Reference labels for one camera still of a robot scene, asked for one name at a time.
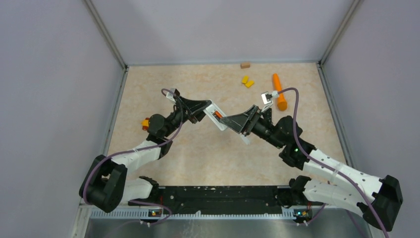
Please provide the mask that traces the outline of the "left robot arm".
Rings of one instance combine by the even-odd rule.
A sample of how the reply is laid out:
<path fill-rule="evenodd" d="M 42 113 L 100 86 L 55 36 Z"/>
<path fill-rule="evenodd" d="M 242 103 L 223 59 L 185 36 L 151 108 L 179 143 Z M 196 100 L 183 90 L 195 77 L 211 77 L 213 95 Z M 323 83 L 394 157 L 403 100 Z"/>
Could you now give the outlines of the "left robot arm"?
<path fill-rule="evenodd" d="M 86 204 L 104 212 L 113 211 L 120 203 L 141 199 L 147 205 L 158 201 L 157 182 L 148 177 L 128 181 L 127 175 L 143 165 L 163 158 L 170 150 L 182 125 L 200 122 L 206 116 L 211 100 L 174 97 L 173 111 L 168 116 L 154 114 L 148 118 L 147 138 L 128 151 L 98 155 L 82 182 L 79 195 Z"/>

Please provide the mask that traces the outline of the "white battery cover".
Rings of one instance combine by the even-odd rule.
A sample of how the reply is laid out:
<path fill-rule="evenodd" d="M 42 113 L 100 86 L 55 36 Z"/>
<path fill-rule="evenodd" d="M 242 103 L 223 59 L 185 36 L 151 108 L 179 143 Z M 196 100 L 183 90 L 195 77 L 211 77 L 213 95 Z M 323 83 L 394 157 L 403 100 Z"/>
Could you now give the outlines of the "white battery cover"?
<path fill-rule="evenodd" d="M 241 135 L 241 139 L 243 140 L 243 142 L 246 144 L 246 145 L 249 145 L 251 142 L 250 142 L 250 140 L 249 140 L 249 138 L 248 137 L 246 137 L 246 136 L 244 136 L 244 135 Z"/>

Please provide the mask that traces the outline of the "white remote control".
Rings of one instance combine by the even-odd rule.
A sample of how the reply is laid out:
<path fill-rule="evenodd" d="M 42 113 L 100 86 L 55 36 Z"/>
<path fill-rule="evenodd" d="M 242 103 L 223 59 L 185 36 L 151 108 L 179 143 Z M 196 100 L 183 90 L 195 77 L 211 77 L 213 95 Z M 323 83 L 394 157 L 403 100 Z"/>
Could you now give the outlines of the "white remote control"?
<path fill-rule="evenodd" d="M 217 126 L 220 131 L 225 131 L 227 126 L 220 121 L 221 119 L 215 116 L 215 111 L 218 111 L 223 117 L 227 116 L 227 114 L 216 103 L 210 100 L 210 104 L 204 109 L 204 113 L 210 118 L 210 120 Z"/>

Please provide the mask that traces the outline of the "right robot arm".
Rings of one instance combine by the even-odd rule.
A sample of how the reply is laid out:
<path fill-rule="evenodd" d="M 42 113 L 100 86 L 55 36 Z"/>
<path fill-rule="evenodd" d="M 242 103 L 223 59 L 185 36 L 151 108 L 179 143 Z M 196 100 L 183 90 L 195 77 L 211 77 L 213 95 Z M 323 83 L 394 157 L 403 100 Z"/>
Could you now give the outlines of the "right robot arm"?
<path fill-rule="evenodd" d="M 323 183 L 305 176 L 297 177 L 290 191 L 294 203 L 331 204 L 361 216 L 380 230 L 392 231 L 403 203 L 401 187 L 395 177 L 372 176 L 333 159 L 299 137 L 302 129 L 291 116 L 273 124 L 270 109 L 262 111 L 252 106 L 244 113 L 218 116 L 218 119 L 242 136 L 254 134 L 281 149 L 279 157 L 288 166 L 328 180 Z"/>

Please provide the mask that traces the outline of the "black remote control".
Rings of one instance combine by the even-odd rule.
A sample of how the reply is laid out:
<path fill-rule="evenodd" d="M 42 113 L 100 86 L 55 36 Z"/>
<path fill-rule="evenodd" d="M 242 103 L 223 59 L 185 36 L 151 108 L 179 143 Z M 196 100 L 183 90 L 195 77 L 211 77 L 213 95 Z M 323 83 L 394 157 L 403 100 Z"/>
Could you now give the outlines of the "black remote control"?
<path fill-rule="evenodd" d="M 268 108 L 263 112 L 263 118 L 268 124 L 272 124 L 272 108 Z"/>

